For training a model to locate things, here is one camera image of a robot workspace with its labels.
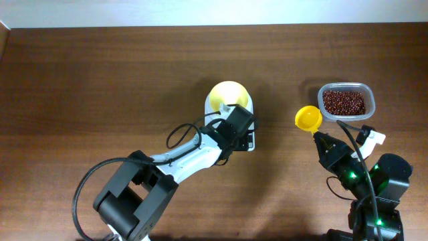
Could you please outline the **yellow measuring scoop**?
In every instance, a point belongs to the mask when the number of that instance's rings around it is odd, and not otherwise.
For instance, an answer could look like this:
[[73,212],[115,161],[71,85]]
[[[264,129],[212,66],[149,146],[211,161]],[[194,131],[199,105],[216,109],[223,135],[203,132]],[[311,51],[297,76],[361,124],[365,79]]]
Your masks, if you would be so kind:
[[304,106],[295,115],[295,125],[302,131],[312,135],[318,132],[322,124],[322,113],[315,106]]

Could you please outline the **red beans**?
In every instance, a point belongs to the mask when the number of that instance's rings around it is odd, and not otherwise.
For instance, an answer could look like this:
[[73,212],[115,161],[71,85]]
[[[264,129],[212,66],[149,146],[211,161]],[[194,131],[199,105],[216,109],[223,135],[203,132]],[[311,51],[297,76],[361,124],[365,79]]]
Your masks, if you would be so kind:
[[355,91],[333,91],[322,93],[324,108],[333,115],[356,116],[366,113],[366,105],[361,93]]

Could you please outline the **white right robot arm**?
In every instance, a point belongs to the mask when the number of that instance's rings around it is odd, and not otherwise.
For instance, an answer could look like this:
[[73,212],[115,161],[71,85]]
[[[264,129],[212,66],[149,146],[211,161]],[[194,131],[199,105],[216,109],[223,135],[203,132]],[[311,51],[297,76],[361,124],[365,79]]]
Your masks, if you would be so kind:
[[407,191],[413,167],[402,157],[387,153],[368,170],[345,142],[325,133],[314,133],[320,164],[355,200],[350,206],[350,232],[330,229],[326,240],[404,240],[404,228],[397,206]]

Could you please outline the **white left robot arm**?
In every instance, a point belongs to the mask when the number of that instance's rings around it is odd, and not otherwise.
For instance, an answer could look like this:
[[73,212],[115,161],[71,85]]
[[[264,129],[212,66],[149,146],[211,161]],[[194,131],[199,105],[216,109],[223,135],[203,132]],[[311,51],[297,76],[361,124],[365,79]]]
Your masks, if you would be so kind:
[[151,157],[135,151],[116,170],[93,203],[112,232],[106,240],[148,240],[182,181],[235,151],[253,150],[252,108],[222,104],[206,118],[189,142]]

